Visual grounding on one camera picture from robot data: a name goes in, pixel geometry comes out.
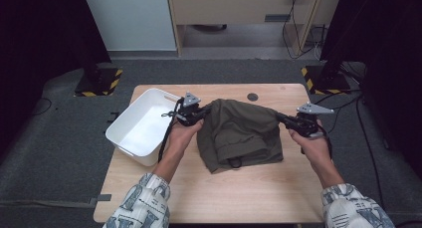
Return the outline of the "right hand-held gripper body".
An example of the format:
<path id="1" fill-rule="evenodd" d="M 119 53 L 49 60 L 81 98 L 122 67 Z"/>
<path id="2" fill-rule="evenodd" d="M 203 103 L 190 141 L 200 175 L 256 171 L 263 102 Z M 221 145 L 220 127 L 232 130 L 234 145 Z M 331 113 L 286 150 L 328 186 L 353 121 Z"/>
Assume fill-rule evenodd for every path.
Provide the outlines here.
<path id="1" fill-rule="evenodd" d="M 295 116 L 289 116 L 290 123 L 284 123 L 287 129 L 293 129 L 303 137 L 315 138 L 325 136 L 326 131 L 317 123 L 319 114 L 333 114 L 333 109 L 327 109 L 311 102 L 307 102 L 297 108 Z"/>

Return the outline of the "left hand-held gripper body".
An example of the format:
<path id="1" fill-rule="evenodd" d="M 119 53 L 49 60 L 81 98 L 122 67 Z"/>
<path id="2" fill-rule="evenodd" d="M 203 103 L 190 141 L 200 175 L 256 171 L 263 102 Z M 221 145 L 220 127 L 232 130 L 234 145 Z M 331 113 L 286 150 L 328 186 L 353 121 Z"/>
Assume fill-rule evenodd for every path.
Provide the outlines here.
<path id="1" fill-rule="evenodd" d="M 162 114 L 162 116 L 176 117 L 182 125 L 192 126 L 204 118 L 199 115 L 202 111 L 202 108 L 199 107 L 200 102 L 199 98 L 187 92 L 184 97 L 176 102 L 172 111 Z"/>

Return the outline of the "olive green pants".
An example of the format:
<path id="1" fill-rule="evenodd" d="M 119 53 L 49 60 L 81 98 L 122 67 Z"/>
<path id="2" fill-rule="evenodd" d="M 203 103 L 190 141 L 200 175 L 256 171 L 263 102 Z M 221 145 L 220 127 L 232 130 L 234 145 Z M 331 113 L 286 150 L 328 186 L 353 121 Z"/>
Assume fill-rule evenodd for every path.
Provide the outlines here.
<path id="1" fill-rule="evenodd" d="M 197 146 L 210 173 L 284 159 L 275 110 L 223 99 L 209 107 Z"/>

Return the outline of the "white plastic bin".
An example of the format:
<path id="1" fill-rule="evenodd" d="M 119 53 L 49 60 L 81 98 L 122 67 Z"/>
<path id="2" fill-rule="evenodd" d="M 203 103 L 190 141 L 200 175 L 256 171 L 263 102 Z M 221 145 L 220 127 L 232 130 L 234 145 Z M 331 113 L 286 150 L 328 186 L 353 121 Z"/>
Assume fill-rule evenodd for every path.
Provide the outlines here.
<path id="1" fill-rule="evenodd" d="M 158 160 L 158 152 L 178 96 L 152 88 L 140 95 L 119 115 L 105 137 L 129 158 L 144 166 Z"/>

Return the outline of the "person's left hand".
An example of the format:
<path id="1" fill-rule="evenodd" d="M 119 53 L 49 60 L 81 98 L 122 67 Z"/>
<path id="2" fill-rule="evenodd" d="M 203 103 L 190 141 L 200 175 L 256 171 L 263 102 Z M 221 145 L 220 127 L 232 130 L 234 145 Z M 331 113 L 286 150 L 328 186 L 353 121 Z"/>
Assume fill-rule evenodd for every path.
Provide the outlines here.
<path id="1" fill-rule="evenodd" d="M 201 119 L 192 126 L 184 126 L 176 122 L 168 139 L 168 154 L 182 154 L 189 145 L 192 137 L 202 128 L 204 120 Z"/>

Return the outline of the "person's right hand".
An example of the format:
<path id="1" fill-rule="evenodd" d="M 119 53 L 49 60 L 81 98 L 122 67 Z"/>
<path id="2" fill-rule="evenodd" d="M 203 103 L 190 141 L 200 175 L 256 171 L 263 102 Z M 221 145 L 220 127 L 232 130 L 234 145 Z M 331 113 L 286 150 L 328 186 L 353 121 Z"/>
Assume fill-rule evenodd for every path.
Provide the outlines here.
<path id="1" fill-rule="evenodd" d="M 289 130 L 289 135 L 303 149 L 313 168 L 326 169 L 332 166 L 327 141 L 324 136 L 317 138 L 303 137 L 293 129 Z"/>

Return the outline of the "black stand with striped base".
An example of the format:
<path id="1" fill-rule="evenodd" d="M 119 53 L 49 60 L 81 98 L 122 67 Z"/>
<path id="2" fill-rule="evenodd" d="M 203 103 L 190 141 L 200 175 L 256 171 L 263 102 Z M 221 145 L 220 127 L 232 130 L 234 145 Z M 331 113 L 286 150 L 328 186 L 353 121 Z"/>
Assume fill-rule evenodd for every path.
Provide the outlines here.
<path id="1" fill-rule="evenodd" d="M 340 72 L 341 65 L 342 60 L 332 59 L 301 68 L 309 92 L 312 95 L 346 93 L 350 86 Z"/>
<path id="2" fill-rule="evenodd" d="M 84 73 L 75 88 L 76 97 L 110 96 L 122 74 L 112 62 L 83 62 Z"/>

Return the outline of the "beige wooden desk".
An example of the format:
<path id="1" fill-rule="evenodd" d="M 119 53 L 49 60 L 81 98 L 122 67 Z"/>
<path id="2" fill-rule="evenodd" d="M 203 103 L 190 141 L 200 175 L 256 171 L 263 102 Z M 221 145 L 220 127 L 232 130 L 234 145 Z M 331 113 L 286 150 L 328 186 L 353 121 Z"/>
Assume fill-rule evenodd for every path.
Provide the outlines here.
<path id="1" fill-rule="evenodd" d="M 331 22 L 339 0 L 168 0 L 176 46 L 182 47 L 187 25 L 263 24 L 282 22 L 288 45 L 305 50 L 311 28 Z"/>

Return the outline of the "white cabinet panel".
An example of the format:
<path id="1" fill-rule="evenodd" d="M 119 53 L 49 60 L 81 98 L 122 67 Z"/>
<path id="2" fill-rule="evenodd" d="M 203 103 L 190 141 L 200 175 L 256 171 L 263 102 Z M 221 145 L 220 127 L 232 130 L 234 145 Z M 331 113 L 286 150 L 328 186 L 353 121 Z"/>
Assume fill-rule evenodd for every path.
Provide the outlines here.
<path id="1" fill-rule="evenodd" d="M 175 51 L 168 0 L 87 0 L 109 51 Z"/>

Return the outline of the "grey tape strip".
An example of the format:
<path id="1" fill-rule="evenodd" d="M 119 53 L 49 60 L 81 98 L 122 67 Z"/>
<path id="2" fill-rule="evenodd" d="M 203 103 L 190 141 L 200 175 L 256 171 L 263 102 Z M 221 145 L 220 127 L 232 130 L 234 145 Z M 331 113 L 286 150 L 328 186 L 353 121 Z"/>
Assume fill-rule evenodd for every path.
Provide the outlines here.
<path id="1" fill-rule="evenodd" d="M 92 197 L 89 199 L 89 204 L 96 206 L 99 201 L 110 201 L 111 194 L 99 194 L 97 197 Z"/>

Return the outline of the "black curtain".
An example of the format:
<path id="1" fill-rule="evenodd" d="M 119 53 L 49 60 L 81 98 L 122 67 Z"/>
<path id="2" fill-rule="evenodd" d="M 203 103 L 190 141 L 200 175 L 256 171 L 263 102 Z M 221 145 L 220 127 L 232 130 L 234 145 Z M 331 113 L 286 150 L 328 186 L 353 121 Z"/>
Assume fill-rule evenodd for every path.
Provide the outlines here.
<path id="1" fill-rule="evenodd" d="M 0 157 L 48 80 L 83 68 L 99 84 L 108 60 L 87 0 L 0 0 Z"/>
<path id="2" fill-rule="evenodd" d="M 422 0 L 339 0 L 321 58 L 366 66 L 361 86 L 387 144 L 422 179 Z"/>

